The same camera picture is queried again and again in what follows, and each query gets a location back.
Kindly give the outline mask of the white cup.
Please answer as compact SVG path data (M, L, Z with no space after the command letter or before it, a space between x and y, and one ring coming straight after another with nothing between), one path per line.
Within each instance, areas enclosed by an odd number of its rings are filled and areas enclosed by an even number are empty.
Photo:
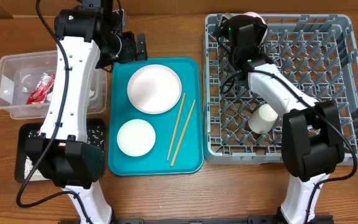
M278 114L273 108L268 104L263 104L250 116L249 127L257 134L264 134L272 129L277 119Z

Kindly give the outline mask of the white bowl with food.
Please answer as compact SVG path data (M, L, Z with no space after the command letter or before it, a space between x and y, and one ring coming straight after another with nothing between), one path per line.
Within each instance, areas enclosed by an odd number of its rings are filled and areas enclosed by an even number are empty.
M124 123L117 133L117 145L126 155L140 157L154 146L156 133L150 123L143 119L132 119Z

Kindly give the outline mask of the pink shallow bowl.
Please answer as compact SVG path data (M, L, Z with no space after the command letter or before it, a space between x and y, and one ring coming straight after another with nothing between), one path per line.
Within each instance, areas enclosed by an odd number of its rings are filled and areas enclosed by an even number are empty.
M258 24L260 24L260 26L261 26L261 28L260 28L261 38L259 40L259 44L261 45L263 43L263 41L265 40L266 35L267 35L267 23L262 18L262 16L259 15L258 13L256 13L256 12L246 12L246 13L244 13L244 15L253 18L254 21L256 21Z

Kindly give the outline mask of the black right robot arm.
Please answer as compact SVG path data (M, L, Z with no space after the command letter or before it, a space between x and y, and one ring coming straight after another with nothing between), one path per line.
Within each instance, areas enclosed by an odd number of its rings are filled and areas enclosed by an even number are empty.
M290 183L279 214L284 223L314 223L314 207L321 187L344 160L345 138L337 103L308 96L283 76L262 50L268 25L254 13L225 13L214 31L229 47L234 74L220 86L225 95L235 83L262 97L282 119L282 158Z

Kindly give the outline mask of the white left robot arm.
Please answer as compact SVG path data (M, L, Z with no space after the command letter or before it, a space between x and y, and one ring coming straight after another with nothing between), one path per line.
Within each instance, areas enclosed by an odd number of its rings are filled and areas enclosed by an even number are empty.
M124 11L115 1L81 1L64 9L48 27L57 45L57 69L48 113L25 151L40 172L73 202L82 223L113 223L99 178L104 152L88 142L87 111L94 72L115 63L147 60L144 34L123 29Z

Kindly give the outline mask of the red snack wrapper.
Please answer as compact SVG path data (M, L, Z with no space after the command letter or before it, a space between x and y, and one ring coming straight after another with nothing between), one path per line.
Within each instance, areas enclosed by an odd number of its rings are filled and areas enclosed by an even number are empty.
M54 73L44 73L35 90L30 94L26 104L35 105L45 103L55 81Z

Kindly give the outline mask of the white napkin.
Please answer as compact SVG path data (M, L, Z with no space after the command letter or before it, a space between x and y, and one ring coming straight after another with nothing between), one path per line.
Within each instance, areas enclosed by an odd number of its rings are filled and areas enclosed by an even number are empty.
M93 91L93 90L90 90L89 91L89 100L93 101L96 97L97 97L97 92Z

